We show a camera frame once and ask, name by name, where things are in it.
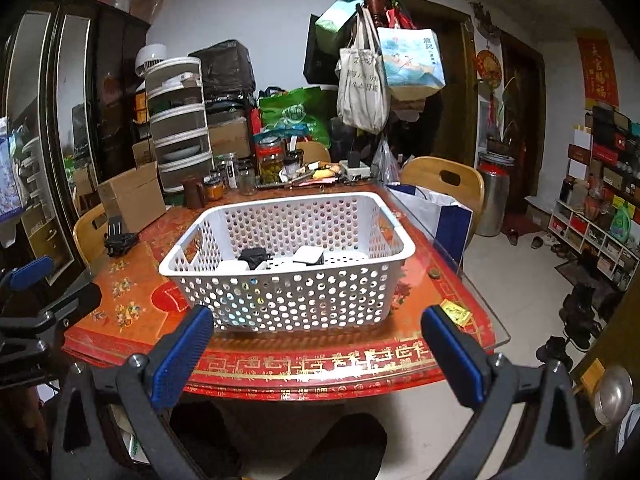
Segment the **stainless steel barrel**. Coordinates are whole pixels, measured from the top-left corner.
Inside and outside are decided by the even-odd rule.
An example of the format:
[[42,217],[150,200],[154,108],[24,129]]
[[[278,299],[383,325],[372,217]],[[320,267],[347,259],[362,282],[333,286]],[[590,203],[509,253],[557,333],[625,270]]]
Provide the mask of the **stainless steel barrel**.
[[477,171],[483,177],[484,206],[476,232],[480,236],[497,236],[502,228],[510,191],[510,173],[514,159],[491,152],[480,153]]

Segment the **black power adapter with cable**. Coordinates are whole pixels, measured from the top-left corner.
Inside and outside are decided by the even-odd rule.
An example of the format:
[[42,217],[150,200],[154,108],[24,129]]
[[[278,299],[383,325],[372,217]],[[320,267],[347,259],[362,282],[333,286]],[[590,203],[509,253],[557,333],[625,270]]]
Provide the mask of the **black power adapter with cable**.
[[271,259],[271,254],[265,247],[243,248],[238,257],[239,261],[247,263],[250,270],[256,270],[262,263]]

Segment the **white storage shelf unit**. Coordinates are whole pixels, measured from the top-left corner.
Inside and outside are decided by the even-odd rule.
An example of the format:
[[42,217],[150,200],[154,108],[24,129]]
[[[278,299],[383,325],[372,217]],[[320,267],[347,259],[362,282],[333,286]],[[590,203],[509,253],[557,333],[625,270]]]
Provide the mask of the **white storage shelf unit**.
[[567,148],[548,223],[552,250],[626,290],[639,270],[639,125],[609,105],[586,111]]

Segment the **small amber honey jar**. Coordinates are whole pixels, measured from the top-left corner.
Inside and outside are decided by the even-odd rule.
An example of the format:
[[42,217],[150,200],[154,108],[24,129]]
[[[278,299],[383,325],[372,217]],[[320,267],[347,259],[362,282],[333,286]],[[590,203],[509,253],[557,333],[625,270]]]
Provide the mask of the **small amber honey jar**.
[[216,202],[224,197],[224,181],[219,176],[208,176],[203,179],[206,198],[209,202]]

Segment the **right wooden chair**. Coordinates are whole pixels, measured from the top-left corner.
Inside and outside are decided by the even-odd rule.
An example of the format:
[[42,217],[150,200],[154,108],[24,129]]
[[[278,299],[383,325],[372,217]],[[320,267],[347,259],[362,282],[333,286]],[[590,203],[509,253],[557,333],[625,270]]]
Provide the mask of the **right wooden chair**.
[[452,196],[472,210],[473,229],[482,218],[484,180],[471,166],[434,156],[421,156],[409,160],[402,167],[400,182]]

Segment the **empty clear glass jar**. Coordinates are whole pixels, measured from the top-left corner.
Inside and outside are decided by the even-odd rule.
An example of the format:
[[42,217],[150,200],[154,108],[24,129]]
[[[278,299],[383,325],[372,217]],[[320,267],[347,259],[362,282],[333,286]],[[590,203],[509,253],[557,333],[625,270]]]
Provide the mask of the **empty clear glass jar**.
[[238,187],[242,195],[251,196],[256,193],[255,170],[251,164],[239,166]]

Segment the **white perforated plastic basket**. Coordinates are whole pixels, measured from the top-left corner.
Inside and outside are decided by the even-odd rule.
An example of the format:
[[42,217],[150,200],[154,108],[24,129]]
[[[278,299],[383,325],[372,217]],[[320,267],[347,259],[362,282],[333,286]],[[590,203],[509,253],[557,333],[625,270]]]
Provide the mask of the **white perforated plastic basket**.
[[218,330],[347,330],[386,318],[415,251],[378,194],[316,194],[209,208],[158,270]]

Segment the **white blue paper bag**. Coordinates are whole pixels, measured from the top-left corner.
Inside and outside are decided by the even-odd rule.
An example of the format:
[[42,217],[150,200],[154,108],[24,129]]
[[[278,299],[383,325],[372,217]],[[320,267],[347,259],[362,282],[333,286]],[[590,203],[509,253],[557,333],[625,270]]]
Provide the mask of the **white blue paper bag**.
[[423,186],[390,185],[387,191],[420,223],[442,256],[458,266],[471,234],[473,211],[452,196]]

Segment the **left wooden chair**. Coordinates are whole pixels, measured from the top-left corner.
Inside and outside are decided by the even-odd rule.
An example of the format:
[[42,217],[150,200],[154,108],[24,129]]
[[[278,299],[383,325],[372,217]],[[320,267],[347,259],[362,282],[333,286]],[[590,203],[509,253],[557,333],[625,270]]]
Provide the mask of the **left wooden chair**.
[[102,204],[83,214],[75,223],[73,238],[82,261],[88,268],[105,252],[107,216]]

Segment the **white square charger front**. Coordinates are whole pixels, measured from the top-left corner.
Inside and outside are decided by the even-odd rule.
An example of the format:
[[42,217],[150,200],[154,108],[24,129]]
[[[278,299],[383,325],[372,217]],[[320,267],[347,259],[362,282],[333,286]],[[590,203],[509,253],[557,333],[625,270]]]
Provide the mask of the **white square charger front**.
[[292,257],[296,263],[303,263],[306,266],[320,266],[324,263],[324,248],[322,246],[300,246]]

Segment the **large white charger block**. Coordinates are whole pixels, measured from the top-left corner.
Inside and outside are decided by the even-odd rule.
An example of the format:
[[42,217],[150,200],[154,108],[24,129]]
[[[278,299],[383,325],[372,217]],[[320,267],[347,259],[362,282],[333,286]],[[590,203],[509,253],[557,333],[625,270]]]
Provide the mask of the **large white charger block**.
[[236,275],[239,273],[248,272],[250,270],[250,265],[245,260],[238,259],[230,259],[230,260],[221,260],[216,266],[214,270],[215,274],[224,274],[224,275]]

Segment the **red patterned tablecloth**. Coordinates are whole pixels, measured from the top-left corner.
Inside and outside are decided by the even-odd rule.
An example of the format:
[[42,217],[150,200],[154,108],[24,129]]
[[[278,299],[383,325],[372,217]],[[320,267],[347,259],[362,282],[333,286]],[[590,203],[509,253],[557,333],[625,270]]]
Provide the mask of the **red patterned tablecloth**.
[[326,400],[436,382],[423,311],[460,310],[485,349],[506,340],[487,304],[373,185],[229,194],[169,208],[94,274],[99,307],[65,350],[100,365],[149,352],[198,304],[214,332],[188,382],[210,396]]

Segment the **white stacked food cover rack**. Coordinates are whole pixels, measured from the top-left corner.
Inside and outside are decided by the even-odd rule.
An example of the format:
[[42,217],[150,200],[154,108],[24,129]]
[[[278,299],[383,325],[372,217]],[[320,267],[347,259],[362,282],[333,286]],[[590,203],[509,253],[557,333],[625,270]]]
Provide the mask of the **white stacked food cover rack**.
[[214,169],[201,60],[168,58],[149,68],[144,82],[160,186],[179,193],[184,181]]

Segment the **green shopping bag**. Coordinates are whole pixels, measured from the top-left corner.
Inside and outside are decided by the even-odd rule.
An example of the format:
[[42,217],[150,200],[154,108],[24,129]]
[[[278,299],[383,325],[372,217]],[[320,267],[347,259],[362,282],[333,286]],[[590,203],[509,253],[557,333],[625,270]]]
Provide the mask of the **green shopping bag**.
[[298,88],[275,96],[263,96],[258,100],[260,120],[266,131],[297,130],[329,148],[336,98],[336,90],[321,87]]

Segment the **small white plug charger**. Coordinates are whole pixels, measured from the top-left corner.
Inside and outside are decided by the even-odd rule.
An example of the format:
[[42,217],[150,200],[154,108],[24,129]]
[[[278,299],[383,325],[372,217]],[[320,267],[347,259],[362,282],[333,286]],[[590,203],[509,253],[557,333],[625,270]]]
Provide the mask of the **small white plug charger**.
[[304,266],[303,263],[296,262],[292,257],[276,257],[263,261],[259,266],[259,271],[269,272],[290,272]]

